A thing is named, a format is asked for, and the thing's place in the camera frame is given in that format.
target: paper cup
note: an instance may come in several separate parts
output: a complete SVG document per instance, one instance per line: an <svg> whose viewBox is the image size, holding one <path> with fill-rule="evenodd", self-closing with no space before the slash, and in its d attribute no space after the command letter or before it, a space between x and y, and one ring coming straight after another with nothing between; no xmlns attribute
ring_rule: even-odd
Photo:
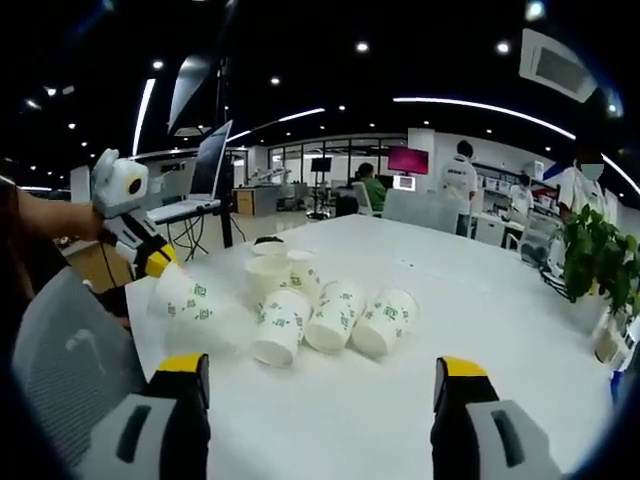
<svg viewBox="0 0 640 480"><path fill-rule="evenodd" d="M358 285L349 282L328 283L305 329L307 342L321 352L339 352L347 343L364 307L364 291Z"/></svg>
<svg viewBox="0 0 640 480"><path fill-rule="evenodd" d="M311 304L300 292L287 288L270 294L258 319L253 356L274 367L291 364L310 315Z"/></svg>
<svg viewBox="0 0 640 480"><path fill-rule="evenodd" d="M281 255L252 258L245 264L245 271L249 276L253 299L259 307L270 293L288 287L291 282L291 263Z"/></svg>
<svg viewBox="0 0 640 480"><path fill-rule="evenodd" d="M315 255L306 250L293 250L287 257L291 262L291 287L302 292L315 305L320 293L320 277L314 266Z"/></svg>
<svg viewBox="0 0 640 480"><path fill-rule="evenodd" d="M251 247L254 255L286 255L287 246L284 242L262 242Z"/></svg>
<svg viewBox="0 0 640 480"><path fill-rule="evenodd" d="M213 313L211 292L172 262L162 272L148 310L176 321L207 320Z"/></svg>
<svg viewBox="0 0 640 480"><path fill-rule="evenodd" d="M389 353L418 316L418 304L404 290L384 290L358 319L353 329L353 343L373 358Z"/></svg>

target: black ceiling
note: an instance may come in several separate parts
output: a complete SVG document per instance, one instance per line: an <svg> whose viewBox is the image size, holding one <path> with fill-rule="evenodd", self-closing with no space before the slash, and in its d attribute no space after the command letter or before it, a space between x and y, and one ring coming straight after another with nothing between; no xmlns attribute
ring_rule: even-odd
<svg viewBox="0 0 640 480"><path fill-rule="evenodd" d="M1 153L13 160L4 162L3 171L23 184L68 184L70 167L90 164L90 154L99 156L106 147L130 154L150 77L157 83L139 152L196 146L198 138L183 141L166 133L176 75L193 53L231 59L225 103L234 133L304 110L327 110L266 127L237 145L405 132L428 120L437 131L490 138L563 163L573 158L573 142L524 120L468 107L392 101L397 96L446 97L509 108L572 132L588 131L602 151L640 179L640 159L633 154L640 95L632 86L638 75L626 58L638 41L631 6L622 1L549 0L547 19L535 24L525 22L524 0L22 3L5 7L2 16L6 85L0 101ZM617 87L624 116L608 118L596 97L579 104L520 78L525 26L571 45L598 78ZM501 40L512 44L507 56L496 53ZM368 42L369 52L357 53L358 41ZM164 63L162 70L154 71L155 60ZM279 86L270 84L272 76L281 79ZM74 92L63 95L69 85ZM57 94L49 97L45 86ZM26 99L41 109L27 106ZM193 100L179 126L213 125L215 78ZM69 129L69 123L76 128ZM640 206L615 172L605 172L607 188Z"/></svg>

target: floor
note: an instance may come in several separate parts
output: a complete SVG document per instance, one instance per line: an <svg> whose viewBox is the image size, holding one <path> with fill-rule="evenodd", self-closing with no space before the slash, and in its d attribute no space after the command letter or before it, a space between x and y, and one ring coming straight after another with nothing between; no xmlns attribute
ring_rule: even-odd
<svg viewBox="0 0 640 480"><path fill-rule="evenodd" d="M305 212L278 212L274 215L268 215L266 217L251 217L247 215L232 214L232 218L233 220L235 220L238 228L244 233L247 241L253 241L258 237L274 235L278 232L289 230L307 223ZM166 228L166 226L161 227L161 231L165 235L165 237ZM199 224L194 228L196 235L200 234L200 228L201 226ZM231 230L233 233L234 245L245 241L242 237L242 234L238 231L238 228L236 228L232 223ZM184 223L175 223L171 225L170 229L171 238L175 239L185 231L185 225ZM178 243L187 247L189 245L189 240L187 240L185 235L178 240ZM220 217L204 217L202 238L199 243L209 252L224 248L222 242L222 228L220 226ZM175 241L173 242L173 244L180 260L186 260L187 256L189 255L190 249L177 245ZM199 255L204 255L204 252L202 250L198 250L196 256Z"/></svg>

